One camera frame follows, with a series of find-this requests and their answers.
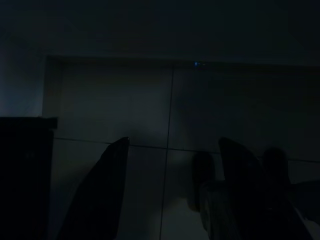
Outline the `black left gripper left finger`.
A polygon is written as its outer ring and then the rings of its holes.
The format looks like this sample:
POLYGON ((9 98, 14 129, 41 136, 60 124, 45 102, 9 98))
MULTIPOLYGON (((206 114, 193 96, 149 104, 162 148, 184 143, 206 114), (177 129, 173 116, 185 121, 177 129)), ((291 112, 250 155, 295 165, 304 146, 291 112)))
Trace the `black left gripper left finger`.
POLYGON ((114 240, 118 234, 130 139, 110 144, 78 186, 57 238, 114 240))

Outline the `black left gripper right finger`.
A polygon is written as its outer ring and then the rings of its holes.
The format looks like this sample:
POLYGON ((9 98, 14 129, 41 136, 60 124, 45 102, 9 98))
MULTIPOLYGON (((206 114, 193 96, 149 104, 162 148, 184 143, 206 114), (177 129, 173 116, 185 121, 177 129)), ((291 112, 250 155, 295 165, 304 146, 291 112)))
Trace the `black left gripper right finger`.
POLYGON ((229 138, 218 141, 225 182, 244 240, 311 240, 288 195, 273 182, 259 159, 229 138))

